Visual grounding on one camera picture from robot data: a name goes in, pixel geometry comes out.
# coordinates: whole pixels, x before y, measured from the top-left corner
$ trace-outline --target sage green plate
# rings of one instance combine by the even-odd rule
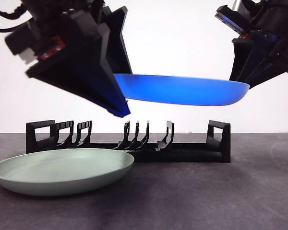
[[[31,196],[83,193],[109,185],[132,167],[134,157],[109,149],[62,149],[0,162],[0,185]]]

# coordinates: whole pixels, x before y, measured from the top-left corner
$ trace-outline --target white backdrop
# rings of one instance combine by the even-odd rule
[[[238,35],[214,17],[233,0],[107,0],[112,10],[126,5],[124,38],[133,72],[227,80],[234,60],[231,40]],[[11,12],[19,0],[0,0]],[[0,18],[0,28],[26,21]],[[288,74],[248,92],[240,102],[225,107],[193,107],[129,100],[131,115],[114,117],[97,105],[28,79],[27,66],[14,57],[0,34],[0,132],[25,132],[26,122],[55,119],[93,120],[94,132],[122,132],[123,123],[146,120],[152,132],[164,132],[167,120],[177,132],[205,132],[210,119],[229,122],[233,132],[288,132]]]

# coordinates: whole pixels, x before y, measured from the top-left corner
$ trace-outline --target dish rack handle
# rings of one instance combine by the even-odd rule
[[[56,136],[52,133],[49,138],[43,140],[36,140],[35,129],[51,127],[55,124],[55,120],[39,121],[26,123],[25,125],[25,149],[26,153],[33,153],[38,151],[52,150],[56,145]]]

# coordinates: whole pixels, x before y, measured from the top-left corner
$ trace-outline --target plate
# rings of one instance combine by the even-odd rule
[[[132,167],[134,157],[109,149],[62,149],[0,162],[0,185],[31,196],[63,196],[109,185]]]
[[[250,86],[229,80],[156,75],[115,74],[129,99],[185,105],[229,105],[241,100]]]

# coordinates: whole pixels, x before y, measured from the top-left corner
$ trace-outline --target blue plate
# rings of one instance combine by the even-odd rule
[[[186,105],[229,105],[242,99],[250,86],[229,80],[114,74],[129,99]]]

